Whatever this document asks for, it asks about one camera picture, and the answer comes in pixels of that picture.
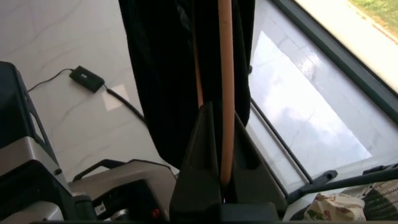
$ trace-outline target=grass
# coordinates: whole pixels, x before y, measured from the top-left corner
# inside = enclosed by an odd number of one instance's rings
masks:
[[[398,0],[349,0],[398,38]]]

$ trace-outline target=tiled floor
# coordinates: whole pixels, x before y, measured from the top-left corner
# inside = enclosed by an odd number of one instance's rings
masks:
[[[117,1],[0,5],[0,60],[17,66],[27,88],[82,65],[141,110]],[[258,0],[255,17],[252,96],[309,173],[338,169],[342,178],[396,162],[396,125],[270,3]],[[146,127],[124,106],[111,109],[103,92],[66,73],[30,94],[68,180],[104,158],[162,162]],[[302,185],[255,113],[248,131],[282,183]]]

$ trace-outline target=black garment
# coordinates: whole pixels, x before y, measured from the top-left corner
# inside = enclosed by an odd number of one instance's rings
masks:
[[[192,50],[195,15],[204,101],[221,100],[217,1],[119,0],[144,117],[160,156],[180,168],[198,111]],[[248,68],[254,0],[233,0],[235,110],[250,112]]]

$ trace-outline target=black handle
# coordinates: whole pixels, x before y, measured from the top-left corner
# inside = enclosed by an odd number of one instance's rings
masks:
[[[72,182],[81,180],[85,175],[89,174],[90,172],[92,172],[93,170],[99,168],[99,167],[105,167],[108,169],[113,169],[119,166],[123,166],[125,165],[125,162],[121,162],[121,161],[114,161],[111,159],[103,159],[102,161],[97,162],[96,164],[92,165],[91,167],[87,168],[86,170],[80,172],[78,175],[76,175],[73,178]]]

